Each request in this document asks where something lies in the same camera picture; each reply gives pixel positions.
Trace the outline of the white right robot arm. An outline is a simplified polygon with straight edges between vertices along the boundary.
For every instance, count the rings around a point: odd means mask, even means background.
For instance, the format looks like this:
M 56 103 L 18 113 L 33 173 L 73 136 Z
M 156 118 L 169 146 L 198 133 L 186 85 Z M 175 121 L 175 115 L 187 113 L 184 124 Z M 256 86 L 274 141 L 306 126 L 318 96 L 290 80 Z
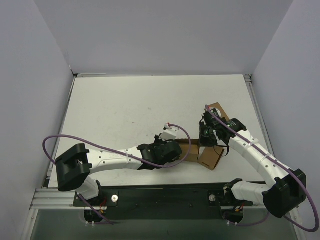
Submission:
M 223 193 L 229 203 L 264 205 L 273 216 L 282 218 L 306 200 L 303 188 L 307 178 L 303 171 L 293 171 L 276 160 L 238 119 L 226 120 L 215 108 L 207 109 L 199 122 L 199 144 L 216 147 L 219 142 L 239 153 L 264 180 L 258 184 L 237 178 L 227 183 Z

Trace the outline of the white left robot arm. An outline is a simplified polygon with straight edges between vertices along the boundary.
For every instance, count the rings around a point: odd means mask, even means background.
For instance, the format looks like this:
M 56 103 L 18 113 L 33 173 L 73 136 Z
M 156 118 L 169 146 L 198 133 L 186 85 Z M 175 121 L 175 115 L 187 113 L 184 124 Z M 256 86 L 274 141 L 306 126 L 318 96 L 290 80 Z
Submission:
M 92 206 L 101 203 L 101 184 L 90 175 L 111 170 L 154 170 L 177 161 L 182 149 L 175 140 L 155 141 L 119 153 L 87 149 L 79 143 L 55 161 L 58 190 L 76 191 Z

